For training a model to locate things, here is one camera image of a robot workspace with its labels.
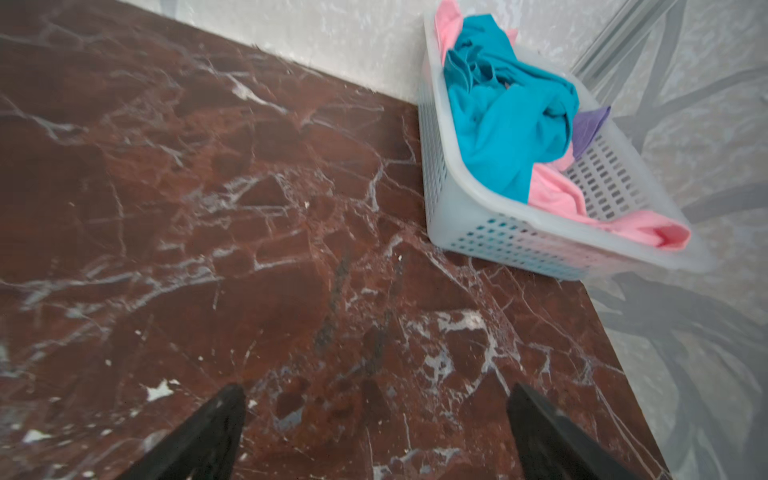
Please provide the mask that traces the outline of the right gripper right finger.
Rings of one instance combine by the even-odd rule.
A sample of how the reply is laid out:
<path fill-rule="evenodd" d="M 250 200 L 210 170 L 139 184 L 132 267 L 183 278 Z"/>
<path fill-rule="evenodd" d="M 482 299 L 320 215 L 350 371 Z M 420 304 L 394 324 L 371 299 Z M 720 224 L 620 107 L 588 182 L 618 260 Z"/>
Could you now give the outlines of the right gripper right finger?
<path fill-rule="evenodd" d="M 514 385 L 506 412 L 526 479 L 637 477 L 527 384 Z"/>

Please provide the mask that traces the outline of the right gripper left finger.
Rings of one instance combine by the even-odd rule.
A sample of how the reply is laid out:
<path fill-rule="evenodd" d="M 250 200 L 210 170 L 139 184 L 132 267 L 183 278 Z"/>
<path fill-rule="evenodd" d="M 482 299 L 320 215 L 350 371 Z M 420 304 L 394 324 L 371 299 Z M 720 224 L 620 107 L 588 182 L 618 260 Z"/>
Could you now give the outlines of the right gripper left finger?
<path fill-rule="evenodd" d="M 119 477 L 228 480 L 237 459 L 245 416 L 243 388 L 228 384 Z"/>

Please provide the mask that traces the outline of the white plastic laundry basket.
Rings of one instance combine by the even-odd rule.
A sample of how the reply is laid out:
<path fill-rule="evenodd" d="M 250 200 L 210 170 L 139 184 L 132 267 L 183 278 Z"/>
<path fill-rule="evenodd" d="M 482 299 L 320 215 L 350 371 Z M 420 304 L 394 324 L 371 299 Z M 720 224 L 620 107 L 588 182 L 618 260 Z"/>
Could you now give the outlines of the white plastic laundry basket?
<path fill-rule="evenodd" d="M 434 245 L 568 281 L 651 267 L 692 273 L 714 268 L 716 260 L 697 233 L 684 250 L 664 251 L 504 198 L 479 183 L 461 159 L 434 15 L 428 10 L 423 16 L 426 50 L 418 93 L 427 232 Z M 653 211 L 688 222 L 612 120 L 565 174 L 598 221 Z"/>

